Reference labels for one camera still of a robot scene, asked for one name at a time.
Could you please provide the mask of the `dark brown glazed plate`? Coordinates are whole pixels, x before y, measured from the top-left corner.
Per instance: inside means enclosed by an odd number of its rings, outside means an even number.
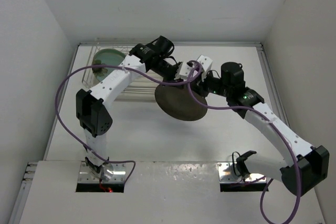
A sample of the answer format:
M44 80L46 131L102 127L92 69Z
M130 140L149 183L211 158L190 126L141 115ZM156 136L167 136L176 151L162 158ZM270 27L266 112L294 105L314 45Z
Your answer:
M156 103L161 110L175 119L189 122L200 120L207 113L207 108L199 104L207 105L206 99L194 91L192 95L194 98L190 95L186 85L164 86L159 84L154 92Z

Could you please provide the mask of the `large teal flower plate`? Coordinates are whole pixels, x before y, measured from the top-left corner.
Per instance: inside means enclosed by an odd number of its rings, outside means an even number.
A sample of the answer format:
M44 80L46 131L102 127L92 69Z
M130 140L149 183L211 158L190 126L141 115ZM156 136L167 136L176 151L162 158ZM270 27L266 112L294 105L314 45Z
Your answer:
M105 65L118 66L123 62L125 54L112 48L106 48L98 51L94 57L94 60L101 60Z

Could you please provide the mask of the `small teal flower plate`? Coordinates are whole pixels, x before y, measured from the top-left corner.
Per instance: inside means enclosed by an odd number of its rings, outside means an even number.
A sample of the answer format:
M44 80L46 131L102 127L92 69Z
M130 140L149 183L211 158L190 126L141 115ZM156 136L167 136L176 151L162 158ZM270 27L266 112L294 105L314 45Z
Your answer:
M92 65L105 65L105 63L103 63L101 60L94 60L92 62ZM97 67L92 68L93 75L100 82L102 80L104 80L105 77L107 77L113 71L114 71L113 68L106 68L106 67L104 67L104 68L97 68Z

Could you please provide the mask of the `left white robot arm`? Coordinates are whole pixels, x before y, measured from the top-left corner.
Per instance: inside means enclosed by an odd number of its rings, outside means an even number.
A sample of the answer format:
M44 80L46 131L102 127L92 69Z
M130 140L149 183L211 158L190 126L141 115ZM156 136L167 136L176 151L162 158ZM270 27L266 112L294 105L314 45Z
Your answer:
M165 80L173 80L179 64L166 62L173 51L174 44L163 36L146 45L137 44L118 69L88 91L81 89L77 92L76 117L83 128L87 144L85 162L98 176L101 176L108 160L106 145L107 131L113 123L109 113L112 102L141 73L149 70Z

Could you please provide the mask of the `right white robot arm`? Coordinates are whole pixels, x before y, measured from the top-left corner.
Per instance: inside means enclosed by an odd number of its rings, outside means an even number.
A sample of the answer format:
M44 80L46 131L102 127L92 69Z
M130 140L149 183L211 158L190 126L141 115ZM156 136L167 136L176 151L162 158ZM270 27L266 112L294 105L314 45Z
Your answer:
M197 84L206 93L226 98L228 107L253 125L281 154L281 159L267 159L256 151L239 156L234 171L240 177L260 173L281 181L294 195L302 196L327 178L329 151L322 145L314 147L275 115L263 97L246 86L241 64L221 65L220 77L214 77L211 64L201 61L201 80Z

